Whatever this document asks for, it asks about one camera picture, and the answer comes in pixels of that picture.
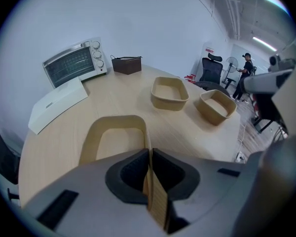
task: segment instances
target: red object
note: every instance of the red object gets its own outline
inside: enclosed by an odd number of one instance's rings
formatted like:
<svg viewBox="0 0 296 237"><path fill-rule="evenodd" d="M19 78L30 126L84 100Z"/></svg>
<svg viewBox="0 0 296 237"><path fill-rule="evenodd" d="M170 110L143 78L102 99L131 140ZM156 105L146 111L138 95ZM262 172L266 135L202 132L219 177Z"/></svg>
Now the red object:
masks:
<svg viewBox="0 0 296 237"><path fill-rule="evenodd" d="M187 81L189 81L191 83L195 83L195 77L196 77L196 75L191 74L190 76L186 76L184 78L185 78L185 80L187 80Z"/></svg>
<svg viewBox="0 0 296 237"><path fill-rule="evenodd" d="M210 49L205 49L205 51L207 51L207 52L210 52L210 53L214 53L214 51L213 50L210 50Z"/></svg>

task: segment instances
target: wooden tray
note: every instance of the wooden tray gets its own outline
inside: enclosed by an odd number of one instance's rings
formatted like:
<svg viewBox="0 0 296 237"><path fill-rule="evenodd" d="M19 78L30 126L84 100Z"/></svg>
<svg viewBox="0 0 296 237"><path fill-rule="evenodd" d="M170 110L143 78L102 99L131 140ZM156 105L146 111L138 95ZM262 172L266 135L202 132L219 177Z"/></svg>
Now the wooden tray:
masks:
<svg viewBox="0 0 296 237"><path fill-rule="evenodd" d="M216 89L202 93L196 107L213 125L219 125L231 117L237 109L235 102Z"/></svg>
<svg viewBox="0 0 296 237"><path fill-rule="evenodd" d="M102 117L90 127L79 165L123 152L151 149L145 121L136 115Z"/></svg>
<svg viewBox="0 0 296 237"><path fill-rule="evenodd" d="M151 88L151 101L158 109L179 111L189 96L184 83L178 78L157 77Z"/></svg>

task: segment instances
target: person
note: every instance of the person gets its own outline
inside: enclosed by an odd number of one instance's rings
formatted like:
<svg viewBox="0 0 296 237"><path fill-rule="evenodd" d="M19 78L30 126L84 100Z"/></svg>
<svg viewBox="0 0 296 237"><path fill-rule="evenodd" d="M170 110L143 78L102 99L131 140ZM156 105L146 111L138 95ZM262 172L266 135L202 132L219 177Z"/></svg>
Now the person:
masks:
<svg viewBox="0 0 296 237"><path fill-rule="evenodd" d="M243 67L243 69L237 70L238 72L242 73L240 80L243 78L249 77L251 75L251 72L253 71L253 63L251 61L251 54L246 53L244 57L246 60L245 66ZM243 94L243 92L241 91L240 82L239 82L235 93L232 95L232 99L233 100L236 99L236 101L239 102L240 98L242 97L242 94Z"/></svg>

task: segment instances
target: ceiling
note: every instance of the ceiling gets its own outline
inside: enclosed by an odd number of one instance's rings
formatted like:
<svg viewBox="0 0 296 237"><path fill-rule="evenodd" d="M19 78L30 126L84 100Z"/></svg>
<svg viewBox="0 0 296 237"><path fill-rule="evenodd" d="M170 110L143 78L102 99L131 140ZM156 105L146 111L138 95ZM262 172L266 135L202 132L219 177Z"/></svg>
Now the ceiling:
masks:
<svg viewBox="0 0 296 237"><path fill-rule="evenodd" d="M296 26L291 17L266 0L214 1L231 39L242 40L270 52L252 38L257 37L281 50L296 37Z"/></svg>

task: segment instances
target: toaster oven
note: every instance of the toaster oven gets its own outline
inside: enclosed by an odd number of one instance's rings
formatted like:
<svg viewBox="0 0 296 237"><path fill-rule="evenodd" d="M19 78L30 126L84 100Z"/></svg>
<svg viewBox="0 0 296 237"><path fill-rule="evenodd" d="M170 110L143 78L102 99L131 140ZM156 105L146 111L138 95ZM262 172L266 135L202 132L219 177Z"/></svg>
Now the toaster oven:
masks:
<svg viewBox="0 0 296 237"><path fill-rule="evenodd" d="M97 37L76 43L43 62L43 67L54 88L76 77L82 81L105 74L107 68L101 39Z"/></svg>

